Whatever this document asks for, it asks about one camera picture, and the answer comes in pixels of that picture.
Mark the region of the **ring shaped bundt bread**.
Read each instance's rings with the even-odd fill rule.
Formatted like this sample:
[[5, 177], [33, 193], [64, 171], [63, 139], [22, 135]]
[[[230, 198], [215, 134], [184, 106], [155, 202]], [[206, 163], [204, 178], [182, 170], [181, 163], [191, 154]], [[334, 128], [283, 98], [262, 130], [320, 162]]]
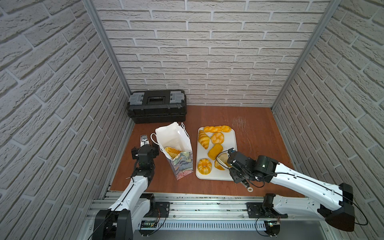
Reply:
[[212, 163], [209, 159], [201, 159], [198, 162], [198, 172], [202, 175], [208, 175], [212, 171]]

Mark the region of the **white paper bag colourful bottom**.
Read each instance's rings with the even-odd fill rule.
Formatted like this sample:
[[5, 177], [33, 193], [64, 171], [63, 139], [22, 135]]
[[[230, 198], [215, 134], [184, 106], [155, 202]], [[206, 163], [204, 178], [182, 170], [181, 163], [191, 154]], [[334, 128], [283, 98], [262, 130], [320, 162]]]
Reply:
[[165, 155], [177, 180], [193, 173], [192, 144], [184, 124], [174, 122], [157, 128], [150, 138]]

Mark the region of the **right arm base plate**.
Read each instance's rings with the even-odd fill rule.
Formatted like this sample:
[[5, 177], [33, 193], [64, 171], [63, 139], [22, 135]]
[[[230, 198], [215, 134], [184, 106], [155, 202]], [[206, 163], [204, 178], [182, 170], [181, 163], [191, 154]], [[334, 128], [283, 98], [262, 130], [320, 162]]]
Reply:
[[248, 216], [250, 219], [287, 219], [287, 214], [279, 214], [273, 208], [265, 207], [263, 203], [246, 203]]

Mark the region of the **croissant bread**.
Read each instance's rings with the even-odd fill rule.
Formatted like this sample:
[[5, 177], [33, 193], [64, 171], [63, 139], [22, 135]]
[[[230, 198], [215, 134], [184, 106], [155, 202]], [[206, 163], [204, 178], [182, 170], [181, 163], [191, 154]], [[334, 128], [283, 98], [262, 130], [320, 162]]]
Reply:
[[210, 144], [210, 137], [203, 130], [199, 130], [198, 142], [207, 150]]

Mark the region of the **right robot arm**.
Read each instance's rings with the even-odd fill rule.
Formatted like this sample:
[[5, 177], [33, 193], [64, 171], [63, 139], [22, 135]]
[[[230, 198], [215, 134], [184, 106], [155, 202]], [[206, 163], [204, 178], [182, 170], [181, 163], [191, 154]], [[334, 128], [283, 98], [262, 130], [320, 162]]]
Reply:
[[261, 205], [251, 211], [251, 218], [286, 218], [289, 215], [310, 216], [344, 231], [355, 229], [353, 187], [329, 184], [301, 174], [267, 156], [253, 160], [235, 149], [227, 151], [230, 176], [249, 188], [253, 182], [283, 186], [303, 195], [301, 198], [266, 194]]

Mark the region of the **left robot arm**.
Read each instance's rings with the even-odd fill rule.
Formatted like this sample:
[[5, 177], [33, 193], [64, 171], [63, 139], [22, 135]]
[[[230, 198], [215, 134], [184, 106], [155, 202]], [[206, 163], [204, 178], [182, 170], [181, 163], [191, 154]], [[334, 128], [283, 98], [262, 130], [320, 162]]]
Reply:
[[130, 183], [116, 202], [97, 213], [89, 240], [106, 240], [109, 233], [115, 234], [116, 240], [132, 240], [143, 217], [155, 207], [154, 196], [145, 190], [154, 178], [159, 147], [150, 145], [148, 137], [142, 135], [140, 147], [131, 153], [135, 163]]

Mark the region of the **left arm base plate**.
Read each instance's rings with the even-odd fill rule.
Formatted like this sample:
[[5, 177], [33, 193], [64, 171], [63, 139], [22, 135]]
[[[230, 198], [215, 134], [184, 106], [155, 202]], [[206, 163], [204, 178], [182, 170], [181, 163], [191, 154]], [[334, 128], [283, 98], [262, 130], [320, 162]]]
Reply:
[[169, 217], [170, 202], [156, 202], [154, 206], [150, 207], [150, 211], [144, 218], [165, 218]]

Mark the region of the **striped oval bread roll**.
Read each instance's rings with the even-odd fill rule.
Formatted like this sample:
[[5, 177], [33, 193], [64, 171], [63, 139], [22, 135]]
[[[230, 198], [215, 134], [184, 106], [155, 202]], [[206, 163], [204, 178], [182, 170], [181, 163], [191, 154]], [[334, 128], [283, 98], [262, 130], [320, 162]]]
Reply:
[[171, 160], [175, 159], [181, 153], [180, 150], [172, 148], [172, 147], [166, 147], [165, 150], [168, 153], [168, 155], [170, 156]]

